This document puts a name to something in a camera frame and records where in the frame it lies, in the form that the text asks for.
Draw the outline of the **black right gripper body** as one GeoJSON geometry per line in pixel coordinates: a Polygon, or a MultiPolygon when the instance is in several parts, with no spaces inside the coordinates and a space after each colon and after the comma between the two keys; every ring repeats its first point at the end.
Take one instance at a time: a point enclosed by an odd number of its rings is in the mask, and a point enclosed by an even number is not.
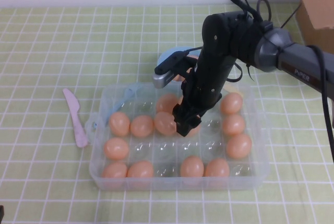
{"type": "Polygon", "coordinates": [[[233,67],[233,57],[202,49],[195,67],[183,87],[179,115],[202,116],[221,98],[221,90],[233,67]]]}

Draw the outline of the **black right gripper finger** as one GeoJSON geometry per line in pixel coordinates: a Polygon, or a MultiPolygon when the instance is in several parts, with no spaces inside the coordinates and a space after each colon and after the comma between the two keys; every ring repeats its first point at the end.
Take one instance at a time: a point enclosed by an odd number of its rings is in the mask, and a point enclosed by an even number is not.
{"type": "Polygon", "coordinates": [[[186,122],[187,113],[187,109],[180,104],[177,104],[172,111],[174,122],[176,123],[176,131],[183,137],[187,136],[190,131],[189,124],[186,122]]]}
{"type": "Polygon", "coordinates": [[[191,128],[196,128],[201,123],[201,117],[199,115],[194,115],[188,121],[191,128]]]}

